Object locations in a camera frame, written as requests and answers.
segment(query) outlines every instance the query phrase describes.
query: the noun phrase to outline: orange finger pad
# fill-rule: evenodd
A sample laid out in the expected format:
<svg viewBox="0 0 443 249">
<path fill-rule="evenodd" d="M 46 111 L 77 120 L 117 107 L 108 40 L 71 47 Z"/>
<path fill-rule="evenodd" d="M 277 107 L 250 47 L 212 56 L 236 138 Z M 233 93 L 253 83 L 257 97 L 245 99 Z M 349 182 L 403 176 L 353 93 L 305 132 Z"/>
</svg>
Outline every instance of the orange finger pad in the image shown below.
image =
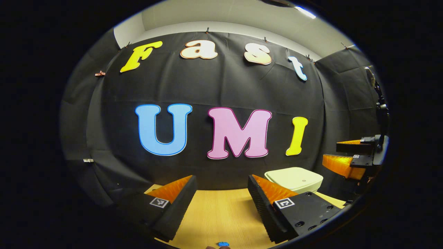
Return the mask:
<svg viewBox="0 0 443 249">
<path fill-rule="evenodd" d="M 158 189 L 147 193 L 147 195 L 165 199 L 173 203 L 191 177 L 192 175 L 168 183 L 163 187 L 159 187 Z"/>
<path fill-rule="evenodd" d="M 352 158 L 351 156 L 325 154 L 323 155 L 322 165 L 345 178 L 360 180 L 366 169 L 351 167 Z"/>
<path fill-rule="evenodd" d="M 276 183 L 273 183 L 256 175 L 252 176 L 255 178 L 258 185 L 263 190 L 271 205 L 274 203 L 274 201 L 297 195 L 297 193 L 295 193 L 294 191 L 291 191 L 290 189 L 282 187 Z"/>
<path fill-rule="evenodd" d="M 351 140 L 351 141 L 338 142 L 338 144 L 361 144 L 361 142 L 360 140 Z"/>
</svg>

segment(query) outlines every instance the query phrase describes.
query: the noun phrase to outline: wooden table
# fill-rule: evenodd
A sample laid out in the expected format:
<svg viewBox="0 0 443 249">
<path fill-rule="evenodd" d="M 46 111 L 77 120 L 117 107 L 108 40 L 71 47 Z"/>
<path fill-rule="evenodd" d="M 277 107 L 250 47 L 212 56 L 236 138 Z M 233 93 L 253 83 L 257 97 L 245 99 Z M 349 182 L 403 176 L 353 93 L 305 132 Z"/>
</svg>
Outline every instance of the wooden table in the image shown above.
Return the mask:
<svg viewBox="0 0 443 249">
<path fill-rule="evenodd" d="M 154 184 L 146 193 L 159 187 Z M 316 194 L 339 208 L 345 204 Z M 174 240 L 168 244 L 181 249 L 205 249 L 208 245 L 218 249 L 216 243 L 221 241 L 228 242 L 231 249 L 267 249 L 276 245 L 269 240 L 247 188 L 197 190 Z"/>
</svg>

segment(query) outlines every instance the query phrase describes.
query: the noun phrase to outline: light blue letter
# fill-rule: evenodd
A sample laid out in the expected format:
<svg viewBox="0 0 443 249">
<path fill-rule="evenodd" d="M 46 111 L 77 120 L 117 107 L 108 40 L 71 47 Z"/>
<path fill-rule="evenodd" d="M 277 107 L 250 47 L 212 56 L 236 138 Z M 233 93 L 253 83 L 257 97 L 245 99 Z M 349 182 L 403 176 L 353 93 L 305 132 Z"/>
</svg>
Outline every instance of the light blue letter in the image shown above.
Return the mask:
<svg viewBox="0 0 443 249">
<path fill-rule="evenodd" d="M 136 108 L 139 116 L 140 142 L 143 148 L 159 156 L 172 156 L 179 154 L 186 146 L 187 141 L 187 116 L 192 112 L 192 106 L 186 104 L 173 104 L 167 111 L 172 114 L 174 122 L 174 139 L 164 144 L 157 140 L 155 133 L 156 116 L 160 113 L 158 105 L 140 105 Z"/>
<path fill-rule="evenodd" d="M 294 66 L 295 72 L 297 73 L 298 77 L 302 80 L 307 80 L 307 77 L 302 72 L 303 65 L 295 58 L 294 56 L 289 56 L 288 59 L 292 61 L 292 64 Z"/>
</svg>

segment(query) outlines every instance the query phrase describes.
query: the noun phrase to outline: ceiling light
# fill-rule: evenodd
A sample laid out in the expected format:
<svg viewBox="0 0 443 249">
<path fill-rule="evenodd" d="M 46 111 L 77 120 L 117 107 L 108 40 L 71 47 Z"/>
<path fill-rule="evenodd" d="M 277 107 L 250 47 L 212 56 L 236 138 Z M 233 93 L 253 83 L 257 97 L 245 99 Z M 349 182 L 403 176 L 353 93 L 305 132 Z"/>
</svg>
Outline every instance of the ceiling light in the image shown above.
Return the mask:
<svg viewBox="0 0 443 249">
<path fill-rule="evenodd" d="M 300 12 L 302 12 L 303 14 L 305 14 L 305 15 L 311 17 L 312 19 L 315 18 L 315 15 L 311 14 L 309 11 L 306 11 L 306 10 L 303 9 L 302 7 L 297 6 L 297 7 L 294 7 L 294 8 L 298 9 Z"/>
</svg>

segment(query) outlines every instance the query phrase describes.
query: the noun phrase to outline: pink letter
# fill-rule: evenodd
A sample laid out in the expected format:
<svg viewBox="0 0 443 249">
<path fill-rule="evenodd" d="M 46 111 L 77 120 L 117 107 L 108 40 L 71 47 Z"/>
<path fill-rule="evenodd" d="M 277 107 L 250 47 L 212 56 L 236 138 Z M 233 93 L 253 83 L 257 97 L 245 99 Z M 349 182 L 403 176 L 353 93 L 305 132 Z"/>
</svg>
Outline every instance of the pink letter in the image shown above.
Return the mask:
<svg viewBox="0 0 443 249">
<path fill-rule="evenodd" d="M 214 141 L 212 150 L 208 152 L 211 159 L 224 159 L 229 152 L 225 150 L 225 139 L 235 157 L 238 157 L 246 146 L 247 157 L 262 157 L 268 154 L 266 149 L 266 135 L 268 122 L 272 117 L 270 111 L 255 110 L 249 116 L 245 127 L 242 129 L 235 117 L 234 111 L 227 107 L 215 107 L 208 111 L 208 115 L 214 119 Z"/>
</svg>

